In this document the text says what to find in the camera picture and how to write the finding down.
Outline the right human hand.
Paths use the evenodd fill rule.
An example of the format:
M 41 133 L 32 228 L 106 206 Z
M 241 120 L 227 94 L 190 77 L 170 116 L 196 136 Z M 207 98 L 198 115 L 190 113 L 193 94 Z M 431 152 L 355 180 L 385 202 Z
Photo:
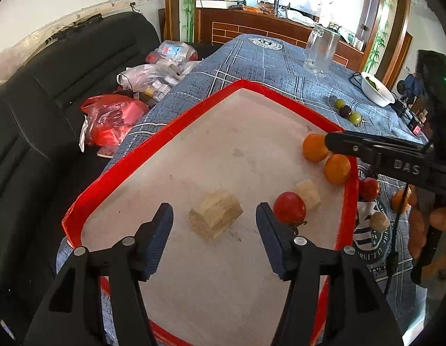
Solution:
M 433 210 L 446 208 L 446 196 L 436 195 L 417 187 L 417 209 L 425 226 L 425 245 L 421 248 L 411 279 L 421 287 L 432 285 L 435 280 L 446 280 L 446 230 L 440 230 L 428 222 Z

